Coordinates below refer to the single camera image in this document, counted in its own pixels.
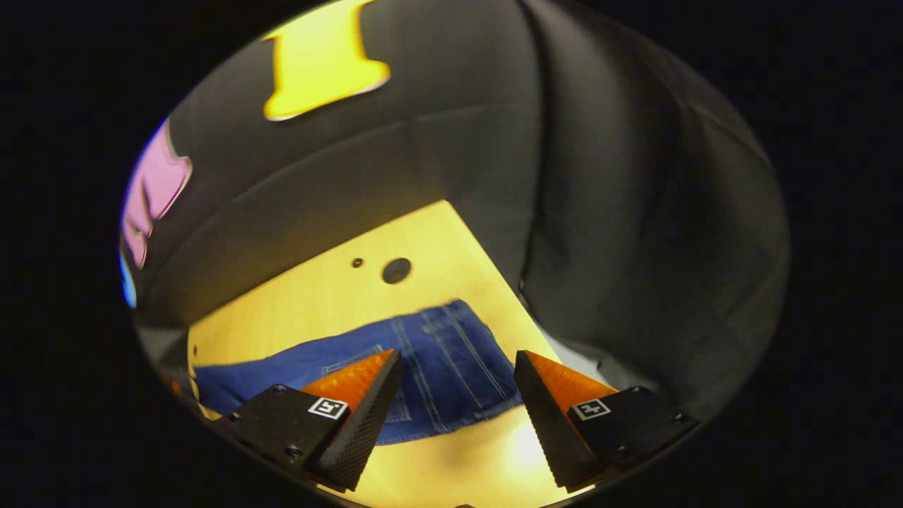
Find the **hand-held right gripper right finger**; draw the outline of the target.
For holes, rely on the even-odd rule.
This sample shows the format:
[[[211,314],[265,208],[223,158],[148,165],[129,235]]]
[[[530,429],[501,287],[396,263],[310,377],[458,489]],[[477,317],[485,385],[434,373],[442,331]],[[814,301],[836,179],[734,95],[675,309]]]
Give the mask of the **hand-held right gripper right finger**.
[[[533,351],[517,351],[514,379],[552,478],[567,492],[628,475],[700,424],[654,390],[614,389]]]

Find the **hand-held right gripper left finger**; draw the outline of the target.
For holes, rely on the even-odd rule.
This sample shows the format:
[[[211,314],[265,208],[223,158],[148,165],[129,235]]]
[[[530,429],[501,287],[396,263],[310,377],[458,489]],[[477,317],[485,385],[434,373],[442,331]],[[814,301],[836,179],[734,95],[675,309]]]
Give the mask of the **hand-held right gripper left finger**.
[[[398,351],[371,355],[303,389],[274,384],[214,428],[278,471],[354,491],[402,382]]]

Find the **blue denim jeans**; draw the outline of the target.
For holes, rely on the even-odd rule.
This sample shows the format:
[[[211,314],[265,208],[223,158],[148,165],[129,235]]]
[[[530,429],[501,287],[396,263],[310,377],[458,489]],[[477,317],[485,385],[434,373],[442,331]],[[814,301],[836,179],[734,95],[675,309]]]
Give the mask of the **blue denim jeans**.
[[[399,351],[402,383],[378,446],[449,434],[519,407],[515,367],[464,301],[371,322],[257,361],[195,369],[200,403],[235,411],[265,388],[302,389],[384,351]]]

